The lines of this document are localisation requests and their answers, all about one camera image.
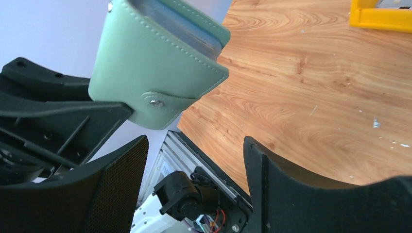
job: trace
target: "yellow tray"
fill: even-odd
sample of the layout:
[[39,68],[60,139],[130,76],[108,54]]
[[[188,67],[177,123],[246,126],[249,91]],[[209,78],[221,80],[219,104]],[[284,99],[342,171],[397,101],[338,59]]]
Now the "yellow tray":
[[352,0],[352,27],[412,33],[412,10],[375,8],[378,0]]

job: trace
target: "black robotic claw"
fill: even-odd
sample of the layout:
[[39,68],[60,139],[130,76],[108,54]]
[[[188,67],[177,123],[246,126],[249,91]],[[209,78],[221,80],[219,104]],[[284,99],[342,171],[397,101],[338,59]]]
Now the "black robotic claw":
[[0,185],[50,177],[86,163],[132,114],[120,102],[92,101],[89,79],[25,58],[0,73]]

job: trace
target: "yellow frame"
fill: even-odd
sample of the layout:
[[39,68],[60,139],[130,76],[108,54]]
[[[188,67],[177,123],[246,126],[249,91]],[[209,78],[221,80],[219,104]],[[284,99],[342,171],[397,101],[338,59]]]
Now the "yellow frame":
[[378,0],[352,0],[352,27],[412,33],[412,10],[375,8]]

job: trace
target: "screw hole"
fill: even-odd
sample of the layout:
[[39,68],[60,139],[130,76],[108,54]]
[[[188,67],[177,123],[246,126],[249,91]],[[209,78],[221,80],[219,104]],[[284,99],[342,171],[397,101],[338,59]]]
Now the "screw hole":
[[19,62],[17,62],[17,66],[18,67],[27,67],[27,65],[26,65],[26,63],[24,63],[24,62],[22,62],[22,61],[19,61]]

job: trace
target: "leather case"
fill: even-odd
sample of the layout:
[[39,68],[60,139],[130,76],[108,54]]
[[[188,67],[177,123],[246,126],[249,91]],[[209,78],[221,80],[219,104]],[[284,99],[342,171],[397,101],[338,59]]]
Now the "leather case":
[[89,85],[97,101],[121,101],[130,120],[169,126],[228,77],[216,62],[230,32],[181,0],[114,0]]

